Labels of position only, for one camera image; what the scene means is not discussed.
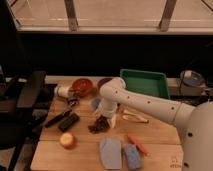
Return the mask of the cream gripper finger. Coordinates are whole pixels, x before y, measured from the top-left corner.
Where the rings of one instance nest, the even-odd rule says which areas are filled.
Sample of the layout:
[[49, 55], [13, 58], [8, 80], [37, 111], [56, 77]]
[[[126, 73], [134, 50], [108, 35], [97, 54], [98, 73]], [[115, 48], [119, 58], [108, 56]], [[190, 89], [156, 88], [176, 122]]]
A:
[[116, 119], [117, 119], [117, 115], [113, 115], [111, 118], [108, 119], [108, 123], [109, 123], [110, 128], [115, 128]]

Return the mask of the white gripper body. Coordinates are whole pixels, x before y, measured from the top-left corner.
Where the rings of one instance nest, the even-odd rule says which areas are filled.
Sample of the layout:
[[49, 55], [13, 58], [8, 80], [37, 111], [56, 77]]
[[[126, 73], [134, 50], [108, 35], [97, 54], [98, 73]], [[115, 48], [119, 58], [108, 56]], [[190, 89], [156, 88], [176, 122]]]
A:
[[104, 101], [102, 100], [97, 108], [97, 111], [100, 115], [106, 118], [112, 118], [117, 110], [117, 104], [115, 102]]

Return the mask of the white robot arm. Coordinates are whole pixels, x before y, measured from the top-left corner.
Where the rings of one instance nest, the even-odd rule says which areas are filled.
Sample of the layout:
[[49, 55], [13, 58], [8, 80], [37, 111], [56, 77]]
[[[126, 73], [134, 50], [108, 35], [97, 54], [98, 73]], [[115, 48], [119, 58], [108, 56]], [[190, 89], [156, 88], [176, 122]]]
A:
[[120, 77], [105, 83], [99, 92], [98, 109], [105, 117], [111, 118], [120, 103], [175, 126], [183, 149], [182, 171], [213, 171], [213, 101], [194, 107], [131, 92]]

